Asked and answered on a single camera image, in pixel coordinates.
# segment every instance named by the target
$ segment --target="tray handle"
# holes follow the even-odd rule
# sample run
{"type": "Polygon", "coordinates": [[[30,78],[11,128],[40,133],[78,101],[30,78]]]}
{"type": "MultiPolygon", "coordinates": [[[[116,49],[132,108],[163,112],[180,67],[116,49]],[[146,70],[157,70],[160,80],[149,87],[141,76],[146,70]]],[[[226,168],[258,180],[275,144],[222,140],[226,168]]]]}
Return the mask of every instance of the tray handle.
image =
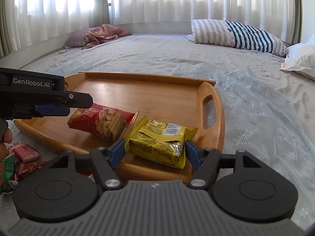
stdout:
{"type": "Polygon", "coordinates": [[[223,104],[218,92],[207,82],[203,82],[197,90],[197,126],[195,142],[199,147],[223,150],[225,135],[223,104]],[[207,129],[205,106],[210,100],[213,100],[215,122],[207,129]]]}

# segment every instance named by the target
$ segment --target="bed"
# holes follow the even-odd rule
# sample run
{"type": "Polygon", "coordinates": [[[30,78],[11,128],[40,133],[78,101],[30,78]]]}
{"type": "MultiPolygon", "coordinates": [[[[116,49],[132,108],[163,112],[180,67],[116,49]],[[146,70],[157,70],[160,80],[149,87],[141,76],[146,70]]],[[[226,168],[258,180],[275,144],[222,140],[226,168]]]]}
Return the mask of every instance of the bed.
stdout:
{"type": "MultiPolygon", "coordinates": [[[[225,106],[224,152],[247,149],[291,180],[299,190],[292,220],[306,229],[315,220],[315,84],[281,71],[283,62],[269,53],[195,44],[184,35],[133,34],[87,50],[51,54],[23,70],[64,76],[78,71],[140,72],[216,80],[225,106]]],[[[212,122],[209,109],[208,124],[212,122]]],[[[15,140],[32,143],[14,125],[11,128],[15,140]]],[[[18,219],[11,197],[1,196],[0,204],[1,213],[7,214],[1,215],[0,223],[8,228],[18,219]]]]}

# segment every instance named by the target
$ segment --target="finger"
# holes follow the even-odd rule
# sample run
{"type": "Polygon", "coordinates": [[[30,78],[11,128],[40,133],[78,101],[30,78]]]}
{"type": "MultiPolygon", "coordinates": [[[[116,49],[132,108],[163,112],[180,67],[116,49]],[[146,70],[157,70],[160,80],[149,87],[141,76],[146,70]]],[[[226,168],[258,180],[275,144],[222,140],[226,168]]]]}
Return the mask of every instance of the finger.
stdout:
{"type": "Polygon", "coordinates": [[[12,142],[12,138],[12,131],[10,129],[7,129],[3,137],[4,142],[10,144],[12,142]]]}
{"type": "Polygon", "coordinates": [[[7,157],[7,147],[4,143],[0,143],[0,162],[7,157]]]}

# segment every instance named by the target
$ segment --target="human hand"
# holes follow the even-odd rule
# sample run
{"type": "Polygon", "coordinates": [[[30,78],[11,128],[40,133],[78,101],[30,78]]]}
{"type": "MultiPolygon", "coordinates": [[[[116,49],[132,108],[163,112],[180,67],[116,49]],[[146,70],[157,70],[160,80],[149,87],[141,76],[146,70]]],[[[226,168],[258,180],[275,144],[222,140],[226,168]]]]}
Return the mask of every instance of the human hand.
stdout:
{"type": "MultiPolygon", "coordinates": [[[[12,142],[12,132],[11,130],[7,129],[7,131],[4,133],[3,138],[4,143],[11,143],[12,142]]],[[[0,185],[3,182],[3,174],[5,172],[5,166],[2,160],[7,156],[7,147],[4,143],[0,143],[0,185]]]]}

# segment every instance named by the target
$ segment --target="snack wrapper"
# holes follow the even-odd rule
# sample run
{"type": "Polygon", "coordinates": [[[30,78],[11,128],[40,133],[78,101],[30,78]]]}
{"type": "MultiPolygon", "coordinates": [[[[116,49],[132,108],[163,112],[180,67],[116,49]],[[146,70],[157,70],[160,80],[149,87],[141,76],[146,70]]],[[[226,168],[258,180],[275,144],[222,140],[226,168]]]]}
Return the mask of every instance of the snack wrapper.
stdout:
{"type": "Polygon", "coordinates": [[[12,176],[15,173],[15,166],[14,166],[14,154],[9,154],[3,160],[5,166],[5,172],[3,174],[4,182],[12,180],[12,176]]]}
{"type": "Polygon", "coordinates": [[[71,129],[101,136],[104,140],[114,143],[118,138],[128,135],[137,114],[93,104],[91,108],[78,109],[67,123],[71,129]]]}
{"type": "Polygon", "coordinates": [[[23,162],[31,162],[41,158],[40,153],[28,144],[14,144],[9,147],[8,153],[14,153],[23,162]]]}
{"type": "MultiPolygon", "coordinates": [[[[15,143],[13,143],[11,146],[9,146],[9,147],[7,148],[7,156],[8,156],[9,154],[14,154],[12,147],[17,146],[17,145],[18,145],[18,143],[15,142],[15,143]]],[[[20,160],[18,157],[16,157],[16,155],[14,154],[14,164],[15,164],[15,167],[17,167],[20,163],[21,163],[21,160],[20,160]]]]}
{"type": "Polygon", "coordinates": [[[126,152],[157,163],[182,169],[186,163],[185,141],[193,139],[198,128],[190,129],[172,123],[148,121],[143,117],[128,135],[126,152]]]}
{"type": "Polygon", "coordinates": [[[23,178],[26,178],[49,162],[50,161],[36,161],[36,162],[21,163],[19,165],[18,170],[16,171],[15,179],[21,180],[23,178]]]}
{"type": "Polygon", "coordinates": [[[12,193],[17,185],[18,185],[18,182],[15,180],[9,180],[7,182],[3,182],[0,186],[0,195],[12,193]]]}

